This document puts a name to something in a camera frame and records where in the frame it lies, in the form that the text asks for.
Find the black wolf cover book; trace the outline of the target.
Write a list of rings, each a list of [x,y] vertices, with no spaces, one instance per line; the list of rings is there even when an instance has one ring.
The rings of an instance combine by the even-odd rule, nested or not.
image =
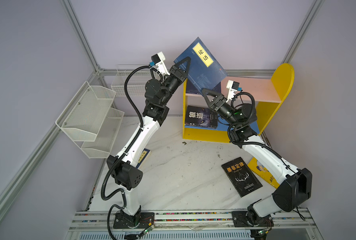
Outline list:
[[[186,126],[216,129],[217,114],[209,108],[187,106],[184,123]]]

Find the navy book under left arm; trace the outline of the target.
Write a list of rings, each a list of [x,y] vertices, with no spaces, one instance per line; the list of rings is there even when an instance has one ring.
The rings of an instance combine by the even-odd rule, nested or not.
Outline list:
[[[174,63],[176,64],[186,57],[191,58],[187,78],[200,93],[202,89],[213,90],[227,77],[227,72],[200,38],[196,38],[193,43],[174,60]]]

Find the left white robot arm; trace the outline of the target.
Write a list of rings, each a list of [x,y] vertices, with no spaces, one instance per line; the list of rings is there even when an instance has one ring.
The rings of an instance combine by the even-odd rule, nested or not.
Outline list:
[[[166,70],[162,60],[157,60],[156,56],[153,56],[152,60],[150,65],[132,71],[125,81],[125,95],[130,100],[128,83],[136,72],[146,69],[160,76],[159,79],[152,78],[147,81],[145,109],[143,112],[136,110],[140,124],[122,150],[116,156],[108,157],[109,170],[101,189],[101,198],[104,201],[120,192],[124,204],[119,209],[128,216],[136,216],[141,210],[137,186],[142,180],[143,172],[136,167],[141,153],[165,121],[169,113],[167,103],[178,87],[186,81],[191,62],[191,58],[186,57],[174,64],[170,70]]]

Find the navy book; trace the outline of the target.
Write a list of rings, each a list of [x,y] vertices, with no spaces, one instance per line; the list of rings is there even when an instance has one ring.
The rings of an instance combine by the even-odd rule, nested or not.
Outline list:
[[[138,169],[141,164],[143,163],[143,161],[150,155],[151,151],[149,149],[144,149],[143,152],[141,153],[141,156],[138,160],[138,164],[136,166],[136,168]]]

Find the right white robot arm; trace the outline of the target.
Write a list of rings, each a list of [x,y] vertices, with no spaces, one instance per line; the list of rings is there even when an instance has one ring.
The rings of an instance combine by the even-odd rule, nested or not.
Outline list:
[[[246,217],[249,225],[257,226],[265,217],[279,211],[296,210],[311,198],[312,173],[285,160],[250,127],[257,120],[252,94],[239,92],[227,99],[221,93],[202,89],[202,95],[208,107],[227,122],[230,142],[262,163],[279,184],[271,195],[248,207]]]

